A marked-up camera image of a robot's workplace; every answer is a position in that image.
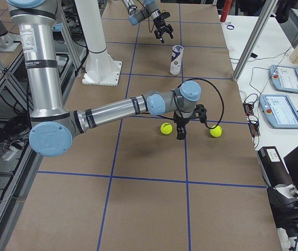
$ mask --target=yellow tennis ball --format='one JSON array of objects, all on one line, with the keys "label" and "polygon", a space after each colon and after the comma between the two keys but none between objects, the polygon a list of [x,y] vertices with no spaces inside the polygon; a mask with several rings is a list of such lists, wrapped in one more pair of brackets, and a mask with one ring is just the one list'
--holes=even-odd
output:
[{"label": "yellow tennis ball", "polygon": [[215,138],[218,138],[222,135],[222,127],[220,127],[219,125],[215,128],[212,128],[210,129],[210,133],[211,133],[211,136],[215,137]]},{"label": "yellow tennis ball", "polygon": [[162,134],[168,135],[172,132],[173,128],[170,123],[164,123],[160,126],[160,131]]}]

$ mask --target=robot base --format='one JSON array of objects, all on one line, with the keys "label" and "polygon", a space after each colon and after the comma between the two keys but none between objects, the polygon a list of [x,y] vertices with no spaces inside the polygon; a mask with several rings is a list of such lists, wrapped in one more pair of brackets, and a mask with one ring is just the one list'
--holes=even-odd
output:
[{"label": "robot base", "polygon": [[117,86],[121,73],[122,61],[114,61],[109,55],[107,63],[104,60],[89,58],[82,83],[85,85]]},{"label": "robot base", "polygon": [[20,42],[16,42],[16,41],[21,41],[20,35],[15,35],[15,34],[8,34],[8,35],[10,35],[11,39],[15,42],[12,45],[8,46],[7,48],[0,47],[0,52],[10,52],[10,53],[12,53],[20,45]]}]

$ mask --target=white table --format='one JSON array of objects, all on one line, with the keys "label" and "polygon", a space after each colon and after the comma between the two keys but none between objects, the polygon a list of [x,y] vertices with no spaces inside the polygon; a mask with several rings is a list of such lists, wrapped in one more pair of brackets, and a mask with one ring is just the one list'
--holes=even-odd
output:
[{"label": "white table", "polygon": [[[249,39],[249,36],[255,26],[257,17],[247,17],[247,16],[228,16],[225,23],[222,23],[222,29],[226,39],[227,47],[229,49],[230,58],[239,59],[244,47]],[[235,28],[233,30],[227,29],[227,22],[231,22]],[[275,18],[270,18],[262,35],[260,36],[253,53],[258,55],[258,59],[262,58],[272,58],[278,54],[286,52],[290,48],[291,44],[285,36],[284,32],[280,28]],[[238,80],[239,89],[245,92],[247,95],[252,93],[259,93],[249,86],[249,82],[252,76],[253,67],[262,67],[269,69],[272,64],[286,65],[286,66],[297,66],[291,63],[288,55],[293,52],[291,48],[287,52],[287,56],[283,54],[274,59],[263,59],[254,60],[250,58],[246,67],[244,68],[240,79]],[[233,68],[237,65],[237,60],[231,60],[233,63]],[[259,91],[264,91],[262,94],[284,94],[283,92],[278,92],[272,87],[271,80],[268,81],[270,73],[268,70],[253,69],[253,77],[251,84],[257,88]],[[298,110],[298,94],[288,94],[295,108]],[[244,101],[244,94],[241,94],[242,101]],[[254,101],[255,95],[250,97],[247,101]],[[294,148],[298,146],[298,129],[273,129],[267,123],[264,115],[258,108],[258,102],[255,104],[254,113],[259,118],[260,122],[260,137],[259,143],[258,139],[255,139],[255,144],[258,143],[256,150],[263,146],[275,146],[282,158],[289,154]]]}]

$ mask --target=red object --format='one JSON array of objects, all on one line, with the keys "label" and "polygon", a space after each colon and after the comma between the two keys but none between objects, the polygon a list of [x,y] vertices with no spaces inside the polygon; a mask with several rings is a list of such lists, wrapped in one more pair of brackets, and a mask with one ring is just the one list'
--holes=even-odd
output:
[{"label": "red object", "polygon": [[224,2],[224,7],[221,14],[221,19],[220,19],[221,22],[226,21],[232,3],[233,3],[233,0],[226,0]]}]

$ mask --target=white pillar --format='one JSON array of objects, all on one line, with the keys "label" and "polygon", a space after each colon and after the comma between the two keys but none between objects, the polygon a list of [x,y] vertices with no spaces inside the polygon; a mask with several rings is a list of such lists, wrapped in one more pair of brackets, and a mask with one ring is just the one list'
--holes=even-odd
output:
[{"label": "white pillar", "polygon": [[106,48],[97,0],[75,0],[80,22],[89,49],[83,84],[118,84],[121,61],[113,61]]}]

